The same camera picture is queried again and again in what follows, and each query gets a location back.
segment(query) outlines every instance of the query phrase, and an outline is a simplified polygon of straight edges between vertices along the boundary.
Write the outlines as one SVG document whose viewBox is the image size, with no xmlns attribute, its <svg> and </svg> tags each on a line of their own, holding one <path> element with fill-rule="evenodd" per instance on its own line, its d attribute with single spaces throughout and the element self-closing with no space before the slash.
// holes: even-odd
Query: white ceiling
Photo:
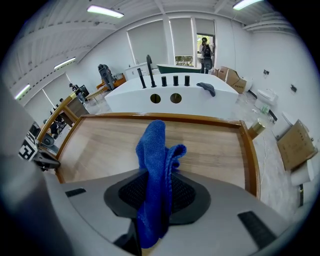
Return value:
<svg viewBox="0 0 320 256">
<path fill-rule="evenodd" d="M 40 85 L 43 87 L 61 75 L 64 67 L 55 72 L 55 65 L 73 57 L 79 62 L 116 30 L 161 13 L 204 12 L 228 17 L 244 25 L 261 21 L 268 24 L 270 20 L 284 19 L 266 1 L 254 3 L 240 11 L 233 9 L 236 2 L 238 0 L 53 0 L 23 25 L 2 64 L 0 75 L 13 95 L 27 84 L 31 85 L 29 90 L 40 90 Z M 87 8 L 90 5 L 114 9 L 123 13 L 124 17 L 89 13 Z M 258 27 L 260 31 L 287 29 L 282 24 Z"/>
</svg>

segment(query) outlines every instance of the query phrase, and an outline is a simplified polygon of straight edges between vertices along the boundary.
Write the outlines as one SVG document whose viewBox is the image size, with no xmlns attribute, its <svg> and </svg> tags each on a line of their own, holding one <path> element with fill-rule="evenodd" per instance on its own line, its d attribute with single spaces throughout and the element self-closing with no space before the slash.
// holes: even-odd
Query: window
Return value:
<svg viewBox="0 0 320 256">
<path fill-rule="evenodd" d="M 197 67 L 201 67 L 201 47 L 202 46 L 202 38 L 207 39 L 207 43 L 212 46 L 213 58 L 212 62 L 215 63 L 215 36 L 214 35 L 205 35 L 205 34 L 196 34 L 196 43 L 197 43 Z"/>
<path fill-rule="evenodd" d="M 213 58 L 212 62 L 215 63 L 215 51 L 216 51 L 216 41 L 215 41 L 215 22 L 212 19 L 195 19 L 196 26 L 196 39 L 197 39 L 197 67 L 201 67 L 200 57 L 201 50 L 199 51 L 200 45 L 202 44 L 202 38 L 206 38 L 208 44 L 212 46 Z"/>
<path fill-rule="evenodd" d="M 174 56 L 175 58 L 175 65 L 177 66 L 194 66 L 194 57 L 191 55 L 188 56 Z"/>
<path fill-rule="evenodd" d="M 168 63 L 165 29 L 162 20 L 132 28 L 127 33 L 136 64 L 146 62 L 147 55 L 150 55 L 152 59 L 153 68 L 156 68 L 157 64 Z"/>
<path fill-rule="evenodd" d="M 194 66 L 194 43 L 191 18 L 171 18 L 170 29 L 173 40 L 175 65 Z"/>
</svg>

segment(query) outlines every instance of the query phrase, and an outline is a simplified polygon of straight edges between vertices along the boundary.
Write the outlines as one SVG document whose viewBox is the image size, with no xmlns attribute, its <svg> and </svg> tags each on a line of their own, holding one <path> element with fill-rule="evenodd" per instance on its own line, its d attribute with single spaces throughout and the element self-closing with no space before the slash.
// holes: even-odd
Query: backpack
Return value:
<svg viewBox="0 0 320 256">
<path fill-rule="evenodd" d="M 202 50 L 203 51 L 203 57 L 204 58 L 211 58 L 211 50 L 210 50 L 209 45 L 206 44 L 204 47 L 205 47 L 205 49 Z"/>
</svg>

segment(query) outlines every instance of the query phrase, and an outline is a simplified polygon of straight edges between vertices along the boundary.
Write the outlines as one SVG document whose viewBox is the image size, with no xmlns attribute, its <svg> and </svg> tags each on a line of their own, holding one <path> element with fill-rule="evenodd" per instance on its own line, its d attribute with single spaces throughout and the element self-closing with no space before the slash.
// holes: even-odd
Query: black pole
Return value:
<svg viewBox="0 0 320 256">
<path fill-rule="evenodd" d="M 190 76 L 189 75 L 184 76 L 184 86 L 190 86 Z"/>
<path fill-rule="evenodd" d="M 177 75 L 174 75 L 173 76 L 173 86 L 178 86 L 179 83 L 178 83 L 178 76 Z"/>
<path fill-rule="evenodd" d="M 138 68 L 137 70 L 138 70 L 139 77 L 140 77 L 140 80 L 141 80 L 142 88 L 145 89 L 147 87 L 146 87 L 146 84 L 145 84 L 144 76 L 142 75 L 140 68 Z"/>
<path fill-rule="evenodd" d="M 156 86 L 156 83 L 155 83 L 155 80 L 154 80 L 154 75 L 152 74 L 151 63 L 152 63 L 152 60 L 151 60 L 150 55 L 148 54 L 148 55 L 146 56 L 146 64 L 147 64 L 147 66 L 148 66 L 149 75 L 150 75 L 150 78 L 151 78 L 151 87 L 157 87 L 157 86 Z"/>
<path fill-rule="evenodd" d="M 163 86 L 163 87 L 166 87 L 166 86 L 167 86 L 167 77 L 162 76 L 162 77 L 161 77 L 161 80 L 162 80 L 162 86 Z"/>
</svg>

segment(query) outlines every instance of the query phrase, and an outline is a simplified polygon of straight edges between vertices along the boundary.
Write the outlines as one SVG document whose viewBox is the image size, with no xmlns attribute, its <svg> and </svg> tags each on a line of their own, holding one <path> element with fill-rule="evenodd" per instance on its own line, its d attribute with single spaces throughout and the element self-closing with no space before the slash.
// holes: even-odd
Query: round hole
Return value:
<svg viewBox="0 0 320 256">
<path fill-rule="evenodd" d="M 152 94 L 150 96 L 150 100 L 153 102 L 153 103 L 159 103 L 161 101 L 161 97 L 158 95 L 158 94 Z"/>
<path fill-rule="evenodd" d="M 181 100 L 182 100 L 182 97 L 179 93 L 174 93 L 170 96 L 170 101 L 172 103 L 179 103 L 181 102 Z"/>
</svg>

